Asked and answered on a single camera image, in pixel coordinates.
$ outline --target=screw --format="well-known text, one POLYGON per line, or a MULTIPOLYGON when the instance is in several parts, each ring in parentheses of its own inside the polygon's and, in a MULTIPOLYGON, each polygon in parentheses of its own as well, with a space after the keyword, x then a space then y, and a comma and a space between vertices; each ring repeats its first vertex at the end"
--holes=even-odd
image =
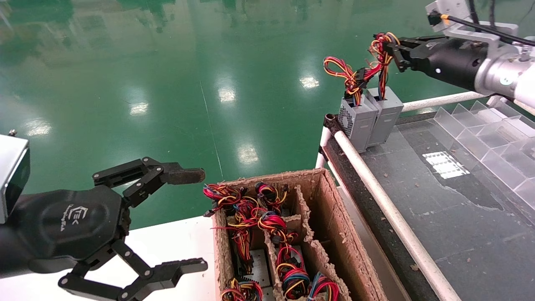
POLYGON ((522 45, 522 50, 520 52, 520 59, 518 60, 521 62, 527 62, 530 60, 530 54, 531 54, 531 46, 522 45))

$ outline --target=white pipe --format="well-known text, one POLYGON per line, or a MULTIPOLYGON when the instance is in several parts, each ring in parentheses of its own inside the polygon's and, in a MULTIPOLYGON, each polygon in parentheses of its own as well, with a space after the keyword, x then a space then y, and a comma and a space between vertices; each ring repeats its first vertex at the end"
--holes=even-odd
POLYGON ((444 104, 456 103, 456 102, 472 100, 472 99, 477 99, 477 98, 482 98, 482 97, 486 97, 486 96, 483 94, 469 91, 469 92, 464 92, 464 93, 430 98, 430 99, 411 101, 411 102, 404 103, 403 109, 401 111, 408 112, 408 111, 414 111, 414 110, 425 109, 425 108, 430 108, 430 107, 443 106, 444 104))
POLYGON ((400 237, 405 248, 409 251, 438 298, 441 301, 461 301, 452 285, 444 277, 420 240, 411 230, 409 224, 407 224, 399 210, 394 203, 392 203, 388 194, 386 194, 385 190, 381 187, 364 160, 362 160, 349 139, 347 139, 346 135, 342 131, 338 131, 334 134, 334 138, 366 185, 366 188, 368 188, 372 196, 375 198, 377 204, 385 214, 385 217, 400 237))
MULTIPOLYGON (((323 127, 323 129, 322 129, 322 137, 319 140, 319 145, 321 147, 326 146, 327 142, 329 141, 331 136, 332 136, 331 131, 328 128, 323 127)), ((318 153, 318 159, 316 159, 316 167, 315 168, 322 168, 324 165, 325 165, 325 158, 323 157, 322 154, 318 153)))
POLYGON ((514 104, 516 104, 517 106, 521 107, 522 109, 526 110, 528 113, 530 113, 531 115, 535 115, 535 108, 532 108, 530 107, 529 105, 523 103, 523 102, 519 102, 518 100, 514 100, 513 101, 514 104))

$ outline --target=white table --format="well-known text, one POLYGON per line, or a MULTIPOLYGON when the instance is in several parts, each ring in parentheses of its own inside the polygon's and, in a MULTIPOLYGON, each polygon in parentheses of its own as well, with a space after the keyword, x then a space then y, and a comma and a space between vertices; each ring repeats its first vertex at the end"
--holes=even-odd
MULTIPOLYGON (((192 219, 156 225, 130 231, 126 244, 149 266, 166 261, 202 257, 208 270, 182 276, 174 289, 155 291, 146 301, 155 300, 216 300, 214 273, 212 219, 192 219)), ((28 274, 0 280, 0 299, 87 301, 58 287, 58 280, 68 270, 55 274, 28 274)), ((86 279, 125 287, 137 278, 137 274, 115 256, 102 268, 89 272, 86 279)))

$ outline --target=clear acrylic divider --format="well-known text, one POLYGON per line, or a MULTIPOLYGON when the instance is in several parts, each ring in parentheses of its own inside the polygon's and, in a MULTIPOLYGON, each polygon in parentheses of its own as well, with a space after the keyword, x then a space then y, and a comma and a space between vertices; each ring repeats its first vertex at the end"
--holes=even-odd
POLYGON ((535 209, 535 179, 527 179, 514 189, 531 208, 535 209))
POLYGON ((487 108, 484 104, 480 103, 479 101, 476 101, 472 108, 470 109, 470 112, 476 116, 477 118, 485 121, 486 123, 494 123, 502 121, 502 119, 505 119, 507 116, 505 114, 502 114, 500 111, 498 111, 495 108, 487 108))
POLYGON ((450 135, 457 138, 464 131, 465 126, 457 121, 452 115, 450 115, 445 109, 438 109, 435 114, 434 120, 444 128, 450 135))
POLYGON ((477 118, 469 110, 466 110, 466 108, 463 107, 461 104, 458 104, 457 107, 455 107, 455 110, 453 110, 452 112, 452 116, 453 118, 457 119, 457 121, 459 121, 459 123, 461 123, 464 127, 473 127, 478 125, 485 125, 488 123, 477 118))
POLYGON ((490 148, 479 140, 468 129, 464 130, 458 137, 457 141, 462 144, 474 157, 481 161, 490 148))
POLYGON ((515 117, 515 116, 521 116, 517 110, 511 108, 506 103, 501 101, 496 101, 489 110, 499 116, 503 116, 502 119, 509 118, 509 117, 515 117))
POLYGON ((434 117, 446 132, 535 209, 535 123, 505 103, 458 104, 434 117))
POLYGON ((505 121, 495 122, 483 126, 483 128, 476 134, 476 136, 481 139, 489 148, 504 146, 509 144, 511 141, 506 139, 509 137, 508 131, 512 130, 513 126, 505 121))
POLYGON ((535 177, 535 161, 533 158, 526 156, 515 145, 511 144, 503 151, 501 157, 516 168, 526 178, 535 177))
POLYGON ((529 118, 515 116, 505 120, 521 133, 516 141, 535 137, 535 123, 529 120, 529 118))
POLYGON ((489 151, 481 160, 493 174, 502 180, 512 190, 517 188, 522 182, 526 180, 518 170, 507 163, 493 150, 489 151))

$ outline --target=logo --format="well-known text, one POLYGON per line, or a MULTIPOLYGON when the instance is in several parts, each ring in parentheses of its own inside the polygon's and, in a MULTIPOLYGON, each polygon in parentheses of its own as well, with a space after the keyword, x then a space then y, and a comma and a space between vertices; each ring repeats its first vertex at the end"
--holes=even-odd
POLYGON ((72 208, 73 206, 73 204, 68 205, 67 209, 65 209, 65 211, 63 212, 62 223, 59 230, 60 232, 63 232, 63 230, 65 230, 67 221, 69 221, 71 225, 74 225, 80 224, 79 220, 83 220, 86 218, 88 210, 86 207, 78 206, 76 208, 72 208))
POLYGON ((429 42, 429 43, 427 43, 425 46, 426 46, 429 50, 431 50, 431 49, 433 49, 433 47, 435 47, 435 46, 438 45, 438 44, 440 44, 440 43, 439 43, 439 42, 429 42))

